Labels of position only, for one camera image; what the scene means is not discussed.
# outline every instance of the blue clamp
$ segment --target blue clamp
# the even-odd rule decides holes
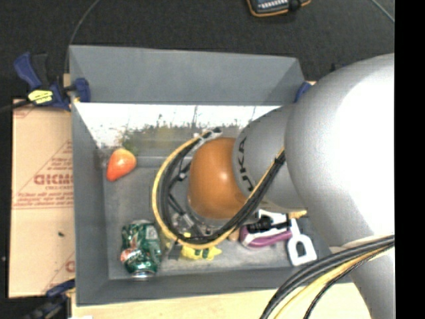
[[[294,103],[296,103],[301,98],[301,96],[305,94],[311,87],[312,84],[310,84],[309,82],[303,82],[297,90]]]
[[[71,91],[76,91],[76,97],[81,102],[91,99],[90,87],[84,78],[77,78],[71,86],[63,87],[58,81],[49,82],[45,68],[46,55],[39,54],[31,58],[29,52],[18,57],[13,66],[18,76],[29,85],[27,98],[35,106],[52,106],[70,111]]]

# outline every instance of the green can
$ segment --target green can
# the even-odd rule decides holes
[[[121,262],[134,278],[149,278],[161,264],[161,246],[155,225],[139,220],[122,227]]]

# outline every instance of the cardboard sheet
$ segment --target cardboard sheet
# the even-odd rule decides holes
[[[9,297],[44,294],[74,278],[71,115],[13,113]]]

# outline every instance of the cable bundle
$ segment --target cable bundle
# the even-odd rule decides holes
[[[349,274],[352,270],[355,270],[362,264],[377,257],[381,253],[384,253],[393,246],[394,235],[389,235],[317,260],[314,264],[305,267],[297,274],[290,277],[276,291],[275,295],[264,309],[260,319],[270,318],[270,315],[278,307],[278,305],[297,287],[303,285],[307,286],[285,302],[274,318],[285,318],[293,305],[305,297],[316,293],[315,298],[311,302],[304,316],[304,319],[308,319],[315,305],[326,290],[328,290],[338,280]]]
[[[170,196],[171,188],[179,178],[179,173],[176,177],[175,170],[176,167],[181,164],[184,157],[193,148],[201,144],[203,140],[209,139],[214,133],[217,132],[219,132],[219,130],[208,130],[202,133],[199,137],[193,138],[184,143],[182,146],[178,147],[159,168],[153,183],[152,207],[153,214],[155,215],[159,226],[169,239],[194,249],[206,249],[213,247],[219,244],[221,241],[225,240],[235,229],[239,228],[245,222],[245,220],[247,220],[247,218],[249,218],[249,216],[253,214],[255,210],[257,210],[258,205],[264,194],[267,192],[268,187],[278,173],[280,167],[286,161],[285,151],[282,148],[279,154],[276,156],[275,160],[262,176],[261,180],[257,183],[254,190],[251,192],[240,211],[219,230],[208,235],[203,235],[199,230],[195,230],[198,235],[186,237],[183,233],[180,233],[176,228],[174,228],[169,212],[170,207],[174,208],[180,214],[180,216],[186,216],[189,221],[196,222],[196,219],[191,218],[190,214],[184,212],[181,208],[179,209],[178,204],[176,204],[175,200],[173,200],[173,198]],[[181,171],[187,172],[189,170],[189,166],[190,163],[181,169]]]

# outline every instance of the yellow cable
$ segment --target yellow cable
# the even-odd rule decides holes
[[[207,130],[206,132],[203,132],[201,134],[201,136],[204,136],[205,134],[211,132],[210,130]],[[235,229],[236,227],[232,227],[231,229],[229,229],[227,232],[223,233],[221,236],[219,236],[217,239],[209,242],[209,243],[188,243],[182,239],[179,239],[173,232],[171,232],[169,230],[169,228],[166,226],[166,224],[162,221],[162,218],[159,214],[158,211],[158,203],[157,203],[157,193],[158,193],[158,188],[159,188],[159,182],[161,180],[161,177],[163,175],[163,172],[167,169],[167,166],[170,164],[171,161],[173,161],[173,159],[175,159],[175,157],[185,148],[187,148],[188,146],[190,146],[191,144],[193,144],[195,141],[197,141],[198,138],[192,138],[191,140],[185,142],[184,144],[182,144],[181,146],[179,146],[176,150],[174,150],[170,156],[167,157],[167,159],[162,163],[161,167],[159,168],[157,175],[155,177],[155,180],[153,181],[153,187],[152,187],[152,210],[153,210],[153,214],[155,215],[155,218],[157,220],[158,225],[161,227],[164,235],[168,238],[171,239],[173,241],[177,241],[178,243],[180,243],[183,246],[186,247],[190,247],[193,249],[206,249],[206,248],[211,248],[213,246],[218,245],[220,242],[222,242],[223,240],[225,240]],[[284,151],[284,148],[282,148],[279,151],[279,154],[276,157],[279,157],[282,152]],[[266,178],[266,176],[269,174],[269,171],[271,170],[271,168],[273,167],[274,163],[270,164],[269,168],[266,170],[266,172],[264,173],[264,175],[261,177],[260,181],[257,183],[257,185],[255,186],[254,190],[252,190],[251,194],[249,195],[248,199],[245,201],[245,204],[250,200],[250,198],[253,196],[253,194],[257,191],[257,189],[259,188],[259,186],[261,185],[261,183],[264,181],[264,179]]]
[[[293,308],[296,304],[299,304],[301,301],[305,300],[312,294],[317,294],[320,290],[331,280],[343,274],[346,270],[354,266],[355,264],[381,252],[386,250],[386,247],[375,249],[371,252],[365,253],[357,258],[354,258],[346,263],[343,263],[328,273],[320,276],[315,279],[311,284],[307,285],[305,288],[300,290],[297,294],[293,295],[284,305],[280,308],[279,312],[274,316],[274,319],[283,319],[288,315],[288,312],[291,308]]]

